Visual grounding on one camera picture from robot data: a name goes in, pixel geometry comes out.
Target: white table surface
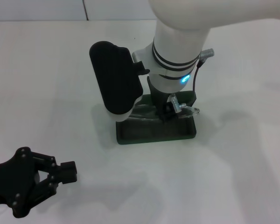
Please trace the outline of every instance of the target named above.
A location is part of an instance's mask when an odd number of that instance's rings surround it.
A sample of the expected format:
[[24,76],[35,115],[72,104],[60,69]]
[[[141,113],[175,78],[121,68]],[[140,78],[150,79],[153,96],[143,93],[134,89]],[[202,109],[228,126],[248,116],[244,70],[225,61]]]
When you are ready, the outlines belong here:
[[0,224],[280,224],[280,21],[211,31],[195,139],[120,146],[89,48],[105,40],[133,52],[154,28],[0,22],[0,163],[29,146],[75,161],[79,174],[26,218],[0,205]]

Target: black stripe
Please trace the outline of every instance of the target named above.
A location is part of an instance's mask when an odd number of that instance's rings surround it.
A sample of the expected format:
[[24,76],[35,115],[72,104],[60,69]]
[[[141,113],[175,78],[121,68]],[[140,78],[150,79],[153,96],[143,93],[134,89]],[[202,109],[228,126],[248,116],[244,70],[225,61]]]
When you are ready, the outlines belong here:
[[162,76],[163,78],[170,79],[170,80],[180,80],[180,79],[185,78],[187,75],[182,76],[182,77],[170,77],[170,76],[165,76],[165,75],[160,75],[160,74],[159,74],[159,76]]
[[198,59],[198,57],[200,56],[200,54],[192,61],[187,62],[187,63],[173,63],[170,61],[167,61],[166,59],[162,58],[162,56],[158,53],[157,49],[154,46],[154,42],[153,42],[153,49],[155,51],[155,53],[157,54],[157,56],[159,57],[159,59],[161,59],[163,62],[165,62],[166,64],[172,65],[172,66],[186,66],[188,64],[192,64],[194,61],[196,61]]
[[196,59],[190,66],[185,67],[185,68],[181,68],[181,69],[171,68],[171,67],[168,67],[168,66],[162,64],[162,62],[160,62],[159,59],[155,56],[155,54],[154,54],[154,49],[152,49],[152,50],[153,50],[153,57],[154,57],[155,61],[156,61],[161,67],[163,67],[163,68],[165,68],[165,69],[167,69],[167,70],[170,70],[170,71],[185,71],[185,70],[188,70],[189,68],[191,68],[192,66],[194,66],[195,63],[196,63],[196,61],[197,61],[197,59]]

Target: blue led light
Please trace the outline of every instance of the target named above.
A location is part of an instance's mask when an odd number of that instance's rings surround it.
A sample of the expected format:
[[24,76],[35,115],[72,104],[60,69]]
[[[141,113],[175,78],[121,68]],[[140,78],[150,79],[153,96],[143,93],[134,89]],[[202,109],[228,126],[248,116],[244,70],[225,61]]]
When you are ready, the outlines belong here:
[[187,75],[185,78],[182,79],[182,83],[186,82],[190,78],[190,75]]

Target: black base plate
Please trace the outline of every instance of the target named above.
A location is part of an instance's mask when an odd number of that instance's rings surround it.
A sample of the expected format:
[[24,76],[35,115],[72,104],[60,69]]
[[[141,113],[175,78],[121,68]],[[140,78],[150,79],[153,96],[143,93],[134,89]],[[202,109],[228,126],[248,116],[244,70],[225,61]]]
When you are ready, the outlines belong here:
[[[175,94],[179,103],[192,106],[196,100],[193,91]],[[144,95],[138,105],[152,105],[150,95]],[[196,136],[194,119],[173,119],[163,123],[161,120],[139,121],[125,120],[116,122],[117,142],[120,145],[193,139]]]

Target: white wall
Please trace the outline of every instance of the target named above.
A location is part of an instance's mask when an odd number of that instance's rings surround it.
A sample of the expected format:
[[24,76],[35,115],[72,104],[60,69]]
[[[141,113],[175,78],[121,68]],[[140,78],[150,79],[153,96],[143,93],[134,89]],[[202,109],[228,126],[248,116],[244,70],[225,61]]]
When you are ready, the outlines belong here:
[[148,0],[85,0],[89,20],[155,19]]
[[0,21],[86,20],[82,0],[0,0]]

